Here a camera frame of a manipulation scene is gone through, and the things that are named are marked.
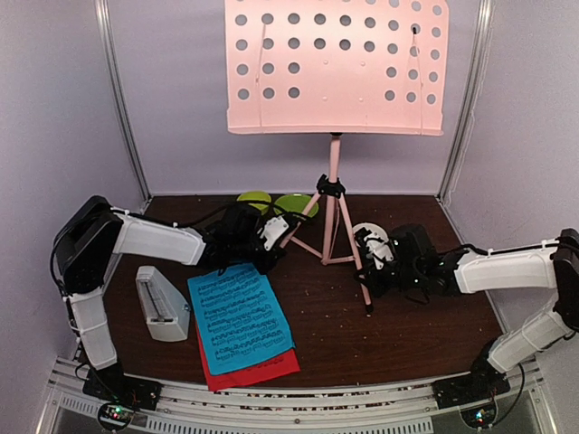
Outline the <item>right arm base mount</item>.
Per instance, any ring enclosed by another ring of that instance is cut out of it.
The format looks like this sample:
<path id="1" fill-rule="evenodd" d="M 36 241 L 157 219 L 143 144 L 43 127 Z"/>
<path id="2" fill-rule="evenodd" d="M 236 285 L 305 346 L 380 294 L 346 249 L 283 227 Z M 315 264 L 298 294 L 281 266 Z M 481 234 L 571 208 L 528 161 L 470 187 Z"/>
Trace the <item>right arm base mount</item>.
<path id="1" fill-rule="evenodd" d="M 497 397 L 510 391 L 504 376 L 465 374 L 436 381 L 432 390 L 440 410 L 458 407 L 470 429 L 488 429 L 498 421 Z"/>

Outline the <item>pink music stand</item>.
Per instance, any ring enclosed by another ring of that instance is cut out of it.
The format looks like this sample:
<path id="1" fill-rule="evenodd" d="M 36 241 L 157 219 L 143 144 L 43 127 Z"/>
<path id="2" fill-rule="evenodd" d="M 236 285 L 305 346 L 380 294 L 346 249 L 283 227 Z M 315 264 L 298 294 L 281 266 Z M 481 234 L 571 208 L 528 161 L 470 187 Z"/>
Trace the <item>pink music stand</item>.
<path id="1" fill-rule="evenodd" d="M 444 1 L 228 1 L 227 125 L 237 135 L 329 134 L 320 261 L 349 224 L 338 179 L 346 133 L 442 133 L 450 8 Z"/>

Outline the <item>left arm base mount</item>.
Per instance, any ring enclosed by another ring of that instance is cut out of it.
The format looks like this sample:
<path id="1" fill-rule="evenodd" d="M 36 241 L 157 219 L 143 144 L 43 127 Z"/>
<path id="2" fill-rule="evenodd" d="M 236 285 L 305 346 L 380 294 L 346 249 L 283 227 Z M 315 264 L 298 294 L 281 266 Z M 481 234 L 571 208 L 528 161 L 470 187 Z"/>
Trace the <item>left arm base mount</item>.
<path id="1" fill-rule="evenodd" d="M 125 377 L 120 386 L 113 387 L 90 376 L 82 387 L 85 395 L 103 401 L 96 418 L 107 431 L 127 428 L 141 410 L 155 410 L 161 390 L 160 382 L 133 377 Z"/>

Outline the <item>blue sheet music paper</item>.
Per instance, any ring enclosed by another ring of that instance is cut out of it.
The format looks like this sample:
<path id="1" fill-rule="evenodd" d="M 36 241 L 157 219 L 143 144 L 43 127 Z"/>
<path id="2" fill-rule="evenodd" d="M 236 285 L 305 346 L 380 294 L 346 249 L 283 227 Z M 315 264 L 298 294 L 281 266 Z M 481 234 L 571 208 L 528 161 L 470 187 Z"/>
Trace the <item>blue sheet music paper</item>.
<path id="1" fill-rule="evenodd" d="M 268 278 L 252 264 L 187 280 L 209 372 L 232 373 L 295 348 Z"/>

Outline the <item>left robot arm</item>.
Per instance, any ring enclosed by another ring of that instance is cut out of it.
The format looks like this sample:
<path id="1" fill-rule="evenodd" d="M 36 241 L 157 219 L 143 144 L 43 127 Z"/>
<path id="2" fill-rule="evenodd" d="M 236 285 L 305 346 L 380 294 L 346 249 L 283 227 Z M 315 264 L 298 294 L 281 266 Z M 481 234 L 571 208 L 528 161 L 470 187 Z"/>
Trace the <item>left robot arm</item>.
<path id="1" fill-rule="evenodd" d="M 55 236 L 49 267 L 67 306 L 71 329 L 81 340 L 96 388 L 122 401 L 130 383 L 110 336 L 103 301 L 105 274 L 115 255 L 164 259 L 200 269 L 225 270 L 251 263 L 268 273 L 285 254 L 294 226 L 280 214 L 267 221 L 247 203 L 219 208 L 222 218 L 207 228 L 161 222 L 121 210 L 92 196 Z"/>

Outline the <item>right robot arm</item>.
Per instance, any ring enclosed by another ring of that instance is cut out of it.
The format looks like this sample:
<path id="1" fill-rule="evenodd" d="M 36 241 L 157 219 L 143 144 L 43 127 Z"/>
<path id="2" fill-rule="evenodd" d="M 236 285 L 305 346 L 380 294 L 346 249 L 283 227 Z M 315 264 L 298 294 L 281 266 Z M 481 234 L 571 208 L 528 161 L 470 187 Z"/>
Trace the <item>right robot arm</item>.
<path id="1" fill-rule="evenodd" d="M 540 288 L 555 295 L 523 325 L 481 351 L 464 379 L 470 398 L 484 398 L 498 385 L 499 376 L 528 357 L 542 352 L 578 331 L 578 232 L 538 244 L 506 250 L 484 250 L 462 244 L 438 252 L 420 224 L 386 231 L 373 223 L 359 223 L 354 240 L 362 260 L 356 279 L 374 297 L 390 289 L 418 290 L 421 304 L 432 296 L 457 297 L 494 289 Z"/>

